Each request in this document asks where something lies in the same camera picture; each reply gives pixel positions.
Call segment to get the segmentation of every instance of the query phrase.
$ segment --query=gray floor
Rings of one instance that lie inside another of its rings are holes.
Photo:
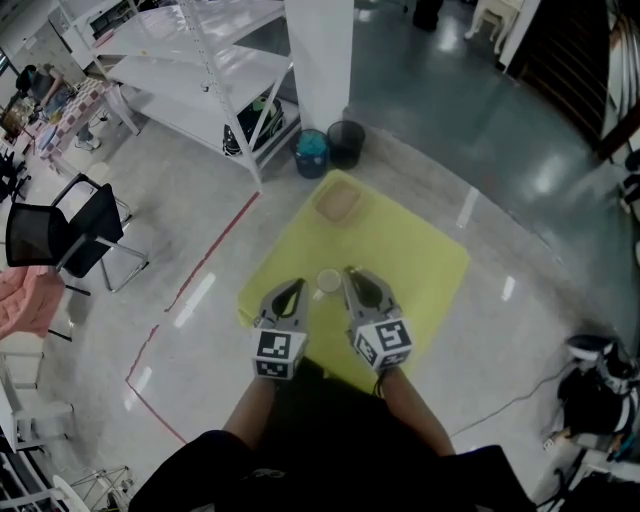
[[[546,100],[494,67],[486,25],[464,32],[473,7],[445,0],[434,33],[411,12],[357,2],[350,115],[429,155],[552,249],[610,322],[637,346],[635,223],[617,207],[624,171],[588,144]]]

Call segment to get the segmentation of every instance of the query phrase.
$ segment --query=white round object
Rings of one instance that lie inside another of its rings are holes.
[[[342,286],[342,276],[335,268],[325,268],[318,273],[316,284],[324,293],[335,293]]]

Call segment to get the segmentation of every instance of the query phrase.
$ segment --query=black trash can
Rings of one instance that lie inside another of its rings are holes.
[[[329,127],[331,163],[346,171],[358,165],[364,144],[364,128],[353,121],[339,121]]]
[[[327,172],[329,145],[324,133],[318,130],[302,130],[291,139],[290,147],[301,176],[313,180]]]

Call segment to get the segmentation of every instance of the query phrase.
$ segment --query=yellow table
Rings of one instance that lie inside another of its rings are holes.
[[[337,180],[355,186],[361,197],[348,218],[334,224],[315,206]],[[282,282],[302,277],[312,297],[321,270],[361,266],[389,283],[409,320],[415,343],[405,364],[405,369],[410,369],[444,320],[468,263],[469,255],[463,247],[423,219],[351,176],[332,171],[238,295],[238,313],[241,323],[249,327],[262,298]],[[344,303],[342,293],[311,298],[306,356],[371,392],[376,376],[349,344],[345,334],[349,315]]]

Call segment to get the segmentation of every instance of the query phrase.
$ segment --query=pink chair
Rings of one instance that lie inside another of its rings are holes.
[[[67,286],[74,291],[89,292]],[[44,338],[47,332],[71,341],[49,329],[65,284],[53,267],[9,267],[0,273],[0,340],[14,332],[31,332]]]

